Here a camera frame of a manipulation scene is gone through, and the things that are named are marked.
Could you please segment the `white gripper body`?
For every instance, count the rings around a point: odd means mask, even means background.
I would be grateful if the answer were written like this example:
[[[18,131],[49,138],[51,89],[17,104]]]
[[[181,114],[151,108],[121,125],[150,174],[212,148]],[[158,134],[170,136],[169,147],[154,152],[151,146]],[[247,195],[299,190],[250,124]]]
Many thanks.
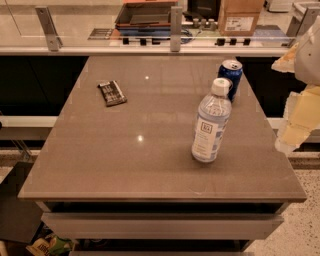
[[[294,70],[298,80],[306,84],[320,85],[320,16],[300,38]]]

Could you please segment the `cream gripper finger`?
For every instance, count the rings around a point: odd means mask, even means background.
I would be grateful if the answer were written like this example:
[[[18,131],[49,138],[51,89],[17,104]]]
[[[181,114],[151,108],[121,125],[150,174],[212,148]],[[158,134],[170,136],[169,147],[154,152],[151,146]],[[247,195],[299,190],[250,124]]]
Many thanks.
[[[279,125],[275,148],[284,154],[293,152],[319,124],[320,87],[307,85],[300,93],[291,92]]]
[[[299,44],[295,43],[286,54],[276,60],[271,69],[282,73],[294,73],[294,61]]]

